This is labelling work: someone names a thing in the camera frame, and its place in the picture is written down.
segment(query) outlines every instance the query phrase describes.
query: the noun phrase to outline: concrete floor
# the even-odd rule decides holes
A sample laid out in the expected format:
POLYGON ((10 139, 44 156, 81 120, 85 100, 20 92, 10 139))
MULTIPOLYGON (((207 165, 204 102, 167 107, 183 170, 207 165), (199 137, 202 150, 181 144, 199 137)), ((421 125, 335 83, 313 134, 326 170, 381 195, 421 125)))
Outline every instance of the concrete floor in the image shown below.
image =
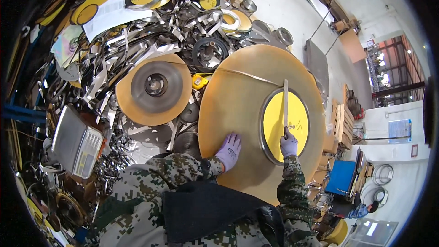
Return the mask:
MULTIPOLYGON (((303 62, 305 41, 311 37, 322 21, 321 16, 307 0, 252 0, 258 10, 254 14, 257 19, 271 24, 274 29, 284 27, 293 35, 292 53, 303 62)), ((314 35, 312 41, 322 52, 327 52, 337 38, 326 24, 323 24, 314 35)), ((370 87, 358 82, 369 82, 367 69, 356 67, 346 55, 340 41, 337 41, 327 55, 329 72, 329 100, 327 111, 331 111, 331 101, 343 101, 343 85, 346 83, 359 98, 359 103, 371 105, 370 87)))

